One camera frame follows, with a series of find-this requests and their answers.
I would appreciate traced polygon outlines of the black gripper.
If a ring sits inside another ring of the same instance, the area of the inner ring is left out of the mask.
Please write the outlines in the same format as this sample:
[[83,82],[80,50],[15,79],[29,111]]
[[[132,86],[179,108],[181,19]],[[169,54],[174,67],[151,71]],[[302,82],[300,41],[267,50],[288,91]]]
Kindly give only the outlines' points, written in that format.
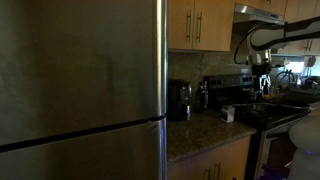
[[264,63],[261,65],[253,65],[251,67],[252,70],[252,76],[253,76],[253,84],[255,90],[261,89],[261,82],[260,78],[263,75],[268,75],[271,71],[271,64],[270,63]]

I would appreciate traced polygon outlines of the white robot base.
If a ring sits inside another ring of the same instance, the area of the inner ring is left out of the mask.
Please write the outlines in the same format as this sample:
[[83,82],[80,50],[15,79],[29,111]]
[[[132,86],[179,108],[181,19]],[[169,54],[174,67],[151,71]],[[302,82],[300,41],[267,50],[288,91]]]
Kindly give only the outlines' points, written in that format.
[[298,122],[289,137],[297,147],[289,180],[320,180],[320,118],[309,116]]

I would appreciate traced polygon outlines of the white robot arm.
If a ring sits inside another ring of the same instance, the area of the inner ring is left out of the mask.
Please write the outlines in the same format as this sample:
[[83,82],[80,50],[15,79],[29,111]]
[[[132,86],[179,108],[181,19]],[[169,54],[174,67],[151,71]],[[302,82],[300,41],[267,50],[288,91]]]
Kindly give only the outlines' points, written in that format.
[[274,24],[263,23],[251,29],[246,37],[249,60],[254,76],[254,88],[262,89],[261,78],[271,71],[271,50],[285,47],[290,42],[319,39],[320,17],[302,21]]

